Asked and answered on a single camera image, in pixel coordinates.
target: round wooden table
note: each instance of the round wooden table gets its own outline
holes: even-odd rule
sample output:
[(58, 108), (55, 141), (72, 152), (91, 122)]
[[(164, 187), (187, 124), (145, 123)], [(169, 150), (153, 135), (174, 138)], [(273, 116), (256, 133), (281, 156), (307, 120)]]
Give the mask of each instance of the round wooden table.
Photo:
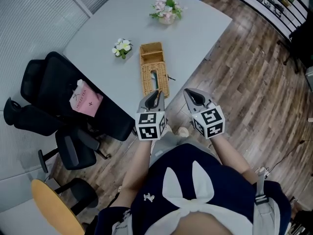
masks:
[(37, 207), (48, 223), (62, 235), (84, 235), (85, 231), (77, 220), (76, 215), (86, 206), (92, 204), (94, 207), (98, 202), (97, 196), (92, 189), (93, 192), (89, 191), (88, 197), (81, 199), (71, 209), (68, 208), (61, 200), (58, 193), (74, 187), (75, 185), (79, 185), (79, 183), (82, 183), (85, 187), (89, 186), (88, 190), (90, 190), (90, 188), (92, 189), (87, 182), (81, 179), (74, 179), (65, 186), (56, 189), (56, 191), (52, 190), (48, 185), (38, 179), (34, 179), (31, 182), (32, 194)]

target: pink bag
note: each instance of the pink bag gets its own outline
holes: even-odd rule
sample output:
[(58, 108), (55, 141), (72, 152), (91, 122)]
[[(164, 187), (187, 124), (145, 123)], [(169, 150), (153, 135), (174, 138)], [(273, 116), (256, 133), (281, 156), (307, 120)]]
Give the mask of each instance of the pink bag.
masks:
[(102, 99), (102, 95), (95, 93), (85, 81), (80, 79), (69, 102), (73, 110), (94, 117)]

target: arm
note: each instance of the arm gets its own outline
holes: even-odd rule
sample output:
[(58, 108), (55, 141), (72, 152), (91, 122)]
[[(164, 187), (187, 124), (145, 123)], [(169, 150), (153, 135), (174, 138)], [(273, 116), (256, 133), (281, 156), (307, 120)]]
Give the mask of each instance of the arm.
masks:
[(257, 174), (252, 171), (248, 162), (222, 135), (211, 138), (211, 142), (224, 165), (238, 171), (251, 184), (258, 181)]
[(149, 170), (152, 141), (140, 141), (123, 180), (122, 190), (111, 207), (131, 207), (138, 191), (141, 189)]

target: wicker basket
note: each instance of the wicker basket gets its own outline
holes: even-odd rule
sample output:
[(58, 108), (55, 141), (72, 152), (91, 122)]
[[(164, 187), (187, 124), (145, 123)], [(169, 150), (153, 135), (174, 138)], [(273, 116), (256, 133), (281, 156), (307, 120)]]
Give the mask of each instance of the wicker basket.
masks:
[(164, 62), (162, 43), (150, 43), (140, 46), (141, 81), (144, 96), (154, 91), (151, 73), (157, 76), (158, 90), (163, 91), (164, 97), (170, 96), (166, 65)]

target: black and white pattern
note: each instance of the black and white pattern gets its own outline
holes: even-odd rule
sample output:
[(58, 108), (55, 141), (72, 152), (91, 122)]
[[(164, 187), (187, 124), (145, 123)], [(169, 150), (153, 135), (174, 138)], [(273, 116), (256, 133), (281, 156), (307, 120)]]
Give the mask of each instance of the black and white pattern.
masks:
[(157, 114), (156, 113), (141, 113), (138, 124), (150, 124), (156, 123)]
[(160, 122), (160, 125), (159, 125), (159, 127), (160, 127), (160, 135), (162, 135), (162, 132), (164, 131), (164, 129), (165, 129), (165, 116), (163, 116), (163, 118), (162, 118), (162, 120), (161, 120), (161, 122)]
[(222, 117), (220, 116), (219, 112), (216, 109), (211, 109), (206, 112), (201, 112), (201, 115), (206, 125), (212, 124), (222, 119)]
[(200, 132), (200, 134), (202, 136), (204, 136), (204, 128), (201, 124), (199, 124), (195, 119), (194, 119), (194, 125), (195, 125), (195, 128)]
[(139, 127), (141, 139), (157, 139), (157, 128), (155, 126)]
[(223, 123), (218, 123), (217, 125), (211, 126), (207, 128), (207, 137), (214, 136), (223, 131)]

